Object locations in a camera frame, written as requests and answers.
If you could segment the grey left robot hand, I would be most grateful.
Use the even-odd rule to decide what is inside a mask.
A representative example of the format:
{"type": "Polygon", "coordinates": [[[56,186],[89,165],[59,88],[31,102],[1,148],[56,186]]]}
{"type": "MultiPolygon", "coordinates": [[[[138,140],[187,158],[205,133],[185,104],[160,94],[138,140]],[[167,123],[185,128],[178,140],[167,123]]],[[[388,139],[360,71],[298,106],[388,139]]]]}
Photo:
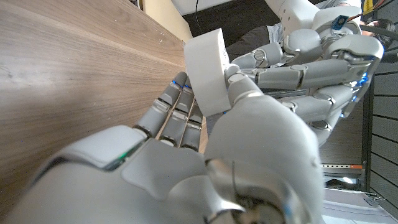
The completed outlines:
{"type": "Polygon", "coordinates": [[[315,62],[281,67],[281,52],[271,43],[233,60],[239,68],[229,78],[233,107],[214,125],[212,139],[234,148],[315,150],[366,92],[384,49],[373,37],[346,35],[315,62]]]}

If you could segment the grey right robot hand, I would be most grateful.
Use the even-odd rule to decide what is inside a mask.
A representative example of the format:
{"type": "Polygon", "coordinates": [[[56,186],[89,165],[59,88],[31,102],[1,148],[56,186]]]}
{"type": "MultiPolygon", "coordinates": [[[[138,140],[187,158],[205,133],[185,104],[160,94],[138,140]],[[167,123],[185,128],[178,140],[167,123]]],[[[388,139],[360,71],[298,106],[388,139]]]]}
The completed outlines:
{"type": "Polygon", "coordinates": [[[314,132],[248,78],[204,154],[114,126],[44,164],[6,223],[319,223],[314,132]]]}

